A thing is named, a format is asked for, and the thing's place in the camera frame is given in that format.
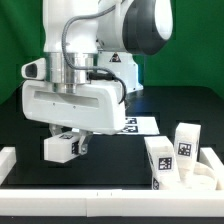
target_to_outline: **white foam block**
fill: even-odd
[[[201,148],[199,161],[212,168],[218,178],[217,190],[224,190],[224,166],[212,148]]]
[[[166,136],[145,137],[153,176],[158,182],[164,180],[179,181],[174,148]]]
[[[66,132],[44,140],[44,159],[65,163],[78,156],[76,152],[80,136],[78,133]]]
[[[0,152],[0,185],[5,180],[16,163],[16,150],[14,147],[5,147]]]
[[[197,160],[201,125],[180,123],[177,126],[174,150],[182,179],[193,175]]]

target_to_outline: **green screen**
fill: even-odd
[[[224,98],[224,1],[172,0],[171,40],[137,56],[145,86],[205,86]],[[21,66],[43,55],[42,0],[0,0],[0,103],[21,84]]]

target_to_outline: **black cable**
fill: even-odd
[[[62,47],[62,53],[63,53],[63,56],[65,58],[65,61],[70,68],[72,68],[74,70],[100,70],[100,71],[104,71],[104,72],[107,72],[109,74],[112,74],[114,77],[116,77],[115,73],[108,68],[104,68],[104,67],[100,67],[100,66],[76,66],[76,65],[74,65],[69,59],[69,56],[68,56],[68,53],[67,53],[67,48],[66,48],[66,37],[67,37],[68,29],[74,22],[76,22],[78,20],[84,20],[84,19],[95,19],[95,18],[104,16],[104,15],[112,12],[114,9],[115,9],[115,5],[110,7],[107,10],[104,10],[100,13],[96,13],[96,14],[93,14],[93,15],[76,16],[76,17],[73,17],[70,20],[68,20],[68,22],[65,24],[64,29],[63,29],[63,33],[62,33],[61,47]],[[124,101],[124,99],[127,95],[127,88],[126,88],[126,85],[123,82],[123,80],[121,80],[118,77],[116,77],[116,80],[119,81],[122,84],[122,87],[123,87],[123,97],[122,97],[122,100],[119,102],[119,104],[121,104]]]

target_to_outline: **black tabletop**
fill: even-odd
[[[224,160],[224,100],[205,87],[145,87],[132,98],[127,116],[154,116],[161,135],[174,141],[179,122],[201,124],[199,147],[212,147]],[[94,135],[88,154],[65,164],[44,161],[48,124],[27,120],[21,89],[0,106],[0,148],[15,146],[17,163],[1,189],[150,189],[144,136]],[[202,218],[1,217],[7,223],[210,223]],[[212,219],[223,223],[222,219]]]

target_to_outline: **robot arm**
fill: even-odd
[[[160,20],[164,3],[168,16]],[[53,134],[61,126],[80,129],[75,139],[84,154],[92,132],[112,135],[125,126],[125,85],[94,66],[96,37],[106,51],[154,54],[171,35],[170,0],[43,0],[43,24],[45,58],[22,68],[23,111]]]

